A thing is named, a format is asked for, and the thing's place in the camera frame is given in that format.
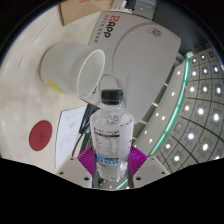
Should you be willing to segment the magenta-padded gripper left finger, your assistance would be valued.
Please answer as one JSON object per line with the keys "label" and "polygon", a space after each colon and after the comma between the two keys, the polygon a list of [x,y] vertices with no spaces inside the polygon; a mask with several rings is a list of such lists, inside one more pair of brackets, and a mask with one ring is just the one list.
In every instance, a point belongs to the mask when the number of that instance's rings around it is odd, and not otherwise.
{"label": "magenta-padded gripper left finger", "polygon": [[94,149],[90,147],[78,157],[69,157],[56,175],[81,187],[92,188],[95,172],[95,154]]}

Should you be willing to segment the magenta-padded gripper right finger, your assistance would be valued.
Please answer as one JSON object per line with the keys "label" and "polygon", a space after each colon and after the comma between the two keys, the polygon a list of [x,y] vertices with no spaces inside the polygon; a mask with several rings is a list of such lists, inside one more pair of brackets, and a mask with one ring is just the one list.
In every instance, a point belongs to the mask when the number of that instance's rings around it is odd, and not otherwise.
{"label": "magenta-padded gripper right finger", "polygon": [[128,185],[140,188],[169,175],[167,169],[155,157],[146,156],[135,147],[131,147],[128,161]]}

